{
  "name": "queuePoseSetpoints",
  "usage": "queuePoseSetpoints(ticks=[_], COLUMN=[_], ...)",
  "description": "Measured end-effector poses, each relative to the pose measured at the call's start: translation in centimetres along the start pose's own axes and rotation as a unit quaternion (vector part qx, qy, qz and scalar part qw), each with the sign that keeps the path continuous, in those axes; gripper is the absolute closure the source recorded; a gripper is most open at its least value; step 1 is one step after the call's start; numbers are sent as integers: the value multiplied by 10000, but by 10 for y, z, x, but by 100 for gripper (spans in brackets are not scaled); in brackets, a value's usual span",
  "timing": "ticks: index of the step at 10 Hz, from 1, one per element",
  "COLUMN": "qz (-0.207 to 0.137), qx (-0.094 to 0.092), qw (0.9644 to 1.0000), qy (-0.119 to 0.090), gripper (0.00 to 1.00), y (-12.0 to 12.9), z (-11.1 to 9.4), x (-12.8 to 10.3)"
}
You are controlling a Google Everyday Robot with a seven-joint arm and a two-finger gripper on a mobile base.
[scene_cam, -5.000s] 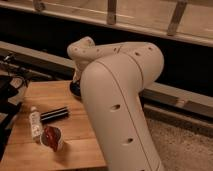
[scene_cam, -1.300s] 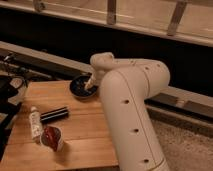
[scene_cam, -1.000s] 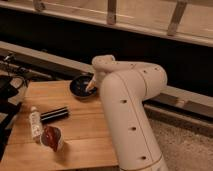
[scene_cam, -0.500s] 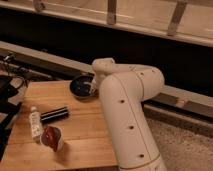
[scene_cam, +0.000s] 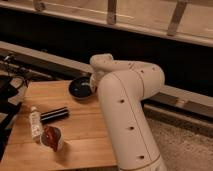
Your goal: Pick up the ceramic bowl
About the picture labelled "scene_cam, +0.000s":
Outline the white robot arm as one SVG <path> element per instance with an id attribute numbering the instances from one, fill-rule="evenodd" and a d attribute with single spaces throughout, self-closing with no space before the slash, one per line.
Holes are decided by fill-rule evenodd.
<path id="1" fill-rule="evenodd" d="M 167 171 L 141 106 L 164 86 L 162 69 L 110 54 L 92 56 L 90 65 L 91 89 L 98 95 L 119 170 Z"/>

